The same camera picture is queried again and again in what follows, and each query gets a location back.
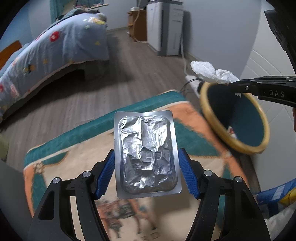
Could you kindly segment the silver foil blister pack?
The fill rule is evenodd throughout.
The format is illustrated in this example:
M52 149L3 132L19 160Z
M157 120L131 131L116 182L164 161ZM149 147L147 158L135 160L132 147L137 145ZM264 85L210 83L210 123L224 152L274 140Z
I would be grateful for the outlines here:
M117 111L113 130L118 198L158 197L182 191L171 111Z

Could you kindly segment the wooden desk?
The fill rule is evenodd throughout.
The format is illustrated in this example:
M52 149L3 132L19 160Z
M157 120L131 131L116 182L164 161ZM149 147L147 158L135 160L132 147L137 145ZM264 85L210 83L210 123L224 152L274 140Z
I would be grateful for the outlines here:
M147 41L147 11L129 11L128 16L128 31L129 35L135 42Z

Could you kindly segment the wooden bed frame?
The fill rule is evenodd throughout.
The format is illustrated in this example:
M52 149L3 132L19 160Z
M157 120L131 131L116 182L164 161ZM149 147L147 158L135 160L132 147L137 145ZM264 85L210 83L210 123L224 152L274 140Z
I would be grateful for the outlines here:
M11 43L9 46L7 46L3 51L0 52L0 69L3 68L5 63L8 61L10 56L18 51L22 47L19 40Z

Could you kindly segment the teal curtain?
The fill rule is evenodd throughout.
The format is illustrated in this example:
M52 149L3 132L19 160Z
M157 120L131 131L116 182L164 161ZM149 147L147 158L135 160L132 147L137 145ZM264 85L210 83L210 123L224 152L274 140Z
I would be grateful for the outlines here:
M104 4L104 0L50 0L50 15L52 23L55 22L59 16L62 15L64 7L68 3L74 3L74 6L92 7L96 4Z

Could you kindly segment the red white snack bag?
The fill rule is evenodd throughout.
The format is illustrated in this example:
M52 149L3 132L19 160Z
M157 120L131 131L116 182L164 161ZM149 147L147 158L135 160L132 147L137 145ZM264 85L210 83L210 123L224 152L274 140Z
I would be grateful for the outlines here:
M228 129L227 129L227 133L228 133L232 138L237 139L237 135L236 135L236 133L234 132L234 129L233 129L231 126L228 127Z

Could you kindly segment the teal orange patterned rug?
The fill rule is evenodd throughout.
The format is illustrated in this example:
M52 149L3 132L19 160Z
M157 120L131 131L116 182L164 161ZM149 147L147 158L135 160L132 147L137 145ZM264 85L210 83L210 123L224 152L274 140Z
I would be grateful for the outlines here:
M173 114L179 148L217 176L244 177L226 145L180 93L168 91L125 107L125 111L140 113L166 109ZM114 148L113 126L114 113L108 113L27 152L23 176L30 213L53 178L76 178L105 159ZM175 195L119 200L115 179L111 179L96 206L111 240L185 240L199 203L186 185Z

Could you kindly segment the blue cartoon print duvet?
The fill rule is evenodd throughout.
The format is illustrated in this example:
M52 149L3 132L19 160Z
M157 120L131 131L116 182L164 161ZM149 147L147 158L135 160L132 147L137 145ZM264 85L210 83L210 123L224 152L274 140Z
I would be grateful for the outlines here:
M76 9L15 51L1 68L1 115L73 64L107 61L107 20Z

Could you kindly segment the white air purifier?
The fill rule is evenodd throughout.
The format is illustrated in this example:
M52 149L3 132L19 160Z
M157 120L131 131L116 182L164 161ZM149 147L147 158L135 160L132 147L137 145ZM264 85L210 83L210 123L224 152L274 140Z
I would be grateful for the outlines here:
M147 43L158 56L177 56L183 27L182 1L147 4Z

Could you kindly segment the blue yellow package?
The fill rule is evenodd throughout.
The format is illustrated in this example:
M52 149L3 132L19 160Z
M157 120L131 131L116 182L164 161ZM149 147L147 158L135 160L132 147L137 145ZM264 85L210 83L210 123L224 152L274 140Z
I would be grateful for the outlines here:
M259 205L279 202L288 194L288 192L290 192L294 188L295 188L295 179L285 184L271 188L269 190L258 192L254 195L254 197Z

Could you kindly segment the white power strip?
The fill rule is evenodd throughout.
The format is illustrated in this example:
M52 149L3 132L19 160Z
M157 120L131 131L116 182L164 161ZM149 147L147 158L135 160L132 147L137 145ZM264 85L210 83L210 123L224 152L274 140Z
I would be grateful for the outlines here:
M203 85L203 82L200 78L196 77L195 75L186 75L185 76L186 82L191 86L191 89L195 93L195 95L200 98L200 89Z

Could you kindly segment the yellow rimmed teal trash bin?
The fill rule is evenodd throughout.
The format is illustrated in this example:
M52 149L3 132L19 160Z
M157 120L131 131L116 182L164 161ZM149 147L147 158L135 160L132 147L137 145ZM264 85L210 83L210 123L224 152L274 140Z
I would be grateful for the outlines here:
M267 148L269 123L263 108L250 93L236 95L227 85L204 83L200 106L216 135L236 152L254 155ZM229 126L237 139L227 133Z

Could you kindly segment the white tissue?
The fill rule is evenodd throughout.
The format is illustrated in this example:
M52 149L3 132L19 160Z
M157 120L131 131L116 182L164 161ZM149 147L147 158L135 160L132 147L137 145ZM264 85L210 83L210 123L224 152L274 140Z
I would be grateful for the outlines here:
M203 84L208 82L228 85L230 83L239 81L239 79L232 72L222 69L216 70L209 62L192 61L190 66L194 72L194 75L200 78Z

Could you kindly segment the green cloth on nightstand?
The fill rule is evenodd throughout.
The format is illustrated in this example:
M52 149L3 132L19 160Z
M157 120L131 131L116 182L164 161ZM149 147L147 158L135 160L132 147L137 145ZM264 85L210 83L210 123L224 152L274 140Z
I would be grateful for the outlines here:
M9 150L9 142L8 140L0 134L0 158L3 161L6 161Z

